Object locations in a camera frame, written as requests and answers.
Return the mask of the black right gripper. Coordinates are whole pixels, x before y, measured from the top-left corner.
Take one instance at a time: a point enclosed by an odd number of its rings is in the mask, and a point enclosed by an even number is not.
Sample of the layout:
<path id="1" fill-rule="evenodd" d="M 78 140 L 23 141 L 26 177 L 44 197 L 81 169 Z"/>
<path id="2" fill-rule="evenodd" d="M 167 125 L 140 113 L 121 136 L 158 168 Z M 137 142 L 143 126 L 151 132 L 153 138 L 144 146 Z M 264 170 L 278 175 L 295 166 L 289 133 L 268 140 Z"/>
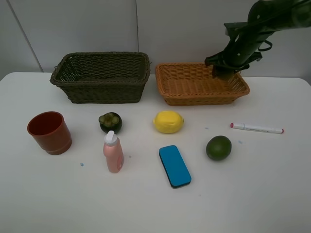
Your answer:
<path id="1" fill-rule="evenodd" d="M 229 30 L 226 34 L 230 37 L 229 44 L 223 50 L 222 55 L 213 55 L 205 59 L 206 66 L 214 66 L 216 70 L 233 70 L 241 72 L 249 69 L 248 63 L 251 56 L 264 43 L 273 31 L 261 31 L 259 29 Z"/>

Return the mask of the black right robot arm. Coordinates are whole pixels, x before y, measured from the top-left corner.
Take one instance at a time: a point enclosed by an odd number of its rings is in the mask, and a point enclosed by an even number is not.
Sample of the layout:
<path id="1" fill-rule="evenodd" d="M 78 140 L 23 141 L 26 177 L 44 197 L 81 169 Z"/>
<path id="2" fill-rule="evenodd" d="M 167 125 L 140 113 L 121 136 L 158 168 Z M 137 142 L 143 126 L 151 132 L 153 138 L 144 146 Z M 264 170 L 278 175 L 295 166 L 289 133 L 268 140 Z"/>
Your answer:
<path id="1" fill-rule="evenodd" d="M 311 25 L 309 0 L 259 0 L 253 4 L 246 22 L 226 23 L 230 41 L 222 52 L 205 59 L 216 75 L 237 73 L 262 58 L 272 48 L 267 39 L 282 30 L 307 28 Z"/>

